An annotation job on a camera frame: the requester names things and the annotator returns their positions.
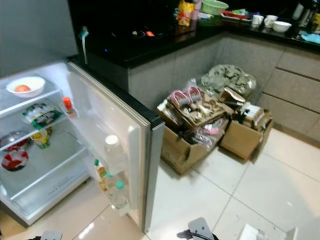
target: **mug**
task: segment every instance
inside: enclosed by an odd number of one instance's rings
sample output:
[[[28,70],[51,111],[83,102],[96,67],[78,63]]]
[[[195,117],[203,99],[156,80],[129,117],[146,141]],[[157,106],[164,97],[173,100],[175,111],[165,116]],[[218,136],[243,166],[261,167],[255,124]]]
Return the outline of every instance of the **mug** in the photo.
[[[272,24],[274,21],[277,21],[278,17],[274,15],[267,15],[266,18],[264,19],[264,26],[266,28],[272,28]]]
[[[264,16],[261,15],[253,15],[252,16],[252,26],[258,27],[261,25],[262,21],[264,20]]]

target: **snack bag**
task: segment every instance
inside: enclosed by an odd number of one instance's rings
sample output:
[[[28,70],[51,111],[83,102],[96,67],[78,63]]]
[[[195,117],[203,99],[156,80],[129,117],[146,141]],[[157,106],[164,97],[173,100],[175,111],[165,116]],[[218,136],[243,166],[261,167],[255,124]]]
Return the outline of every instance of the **snack bag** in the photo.
[[[195,9],[194,3],[189,3],[189,2],[185,2],[185,0],[181,0],[179,3],[178,14],[177,14],[178,24],[181,26],[189,27],[190,19],[194,9]]]
[[[56,108],[45,103],[33,104],[22,113],[28,123],[38,130],[54,122],[61,114]]]

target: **white bowl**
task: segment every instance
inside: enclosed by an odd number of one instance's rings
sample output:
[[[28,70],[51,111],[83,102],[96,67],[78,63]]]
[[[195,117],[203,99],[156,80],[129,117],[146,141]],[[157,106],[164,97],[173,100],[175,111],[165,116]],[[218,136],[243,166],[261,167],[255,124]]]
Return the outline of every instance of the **white bowl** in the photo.
[[[288,31],[288,29],[292,26],[292,24],[285,21],[274,21],[272,28],[278,33],[284,33]]]
[[[6,90],[20,98],[33,98],[38,96],[44,90],[46,81],[42,77],[27,76],[10,82],[6,86]],[[29,91],[15,91],[19,85],[26,85],[30,88]]]

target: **refrigerator shelf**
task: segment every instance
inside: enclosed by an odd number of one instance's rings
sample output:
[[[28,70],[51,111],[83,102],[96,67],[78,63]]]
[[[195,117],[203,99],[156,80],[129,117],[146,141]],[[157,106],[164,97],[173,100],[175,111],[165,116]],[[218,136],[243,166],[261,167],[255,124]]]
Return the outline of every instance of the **refrigerator shelf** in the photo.
[[[22,113],[25,110],[20,110],[18,112],[15,112],[14,114],[12,114],[11,116],[8,116],[6,118],[3,118],[1,120],[1,126],[3,126],[6,130],[6,133],[1,133],[1,138],[9,133],[13,133],[13,132],[23,132],[26,133],[25,135],[23,135],[22,137],[18,138],[15,141],[12,141],[2,147],[0,147],[0,152],[21,142],[22,140],[25,140],[27,138],[29,138],[30,136],[38,133],[39,131],[41,131],[42,129],[36,129],[35,127],[33,127],[31,124],[26,123],[23,121],[23,116]],[[67,120],[68,118],[66,117],[66,115],[64,114],[63,111],[60,110],[60,112],[62,112],[62,115],[59,116],[58,119],[56,119],[54,122],[52,122],[51,124],[48,124],[46,128],[49,128],[51,126],[54,126],[58,123],[63,122],[64,120]]]
[[[29,159],[24,168],[12,172],[0,166],[2,189],[5,189],[5,195],[9,199],[19,198],[85,149],[70,133],[59,129],[59,126],[53,129],[49,141],[50,146],[44,149],[40,149],[34,142],[27,146],[25,150]]]
[[[6,85],[7,84],[0,85],[0,119],[61,91],[51,82],[45,81],[43,92],[40,95],[32,98],[21,98],[8,92]]]

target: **tile floor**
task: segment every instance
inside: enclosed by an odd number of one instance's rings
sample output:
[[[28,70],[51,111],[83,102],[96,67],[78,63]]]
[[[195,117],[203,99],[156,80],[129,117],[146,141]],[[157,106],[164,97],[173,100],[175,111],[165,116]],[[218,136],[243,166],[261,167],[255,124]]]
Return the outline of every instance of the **tile floor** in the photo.
[[[181,177],[162,161],[147,236],[111,209],[93,180],[28,229],[0,212],[0,229],[3,240],[25,240],[50,229],[61,230],[63,240],[174,240],[188,222],[204,217],[221,240],[238,239],[245,223],[270,240],[283,240],[290,229],[320,216],[319,203],[320,149],[273,129],[255,164],[215,149]]]

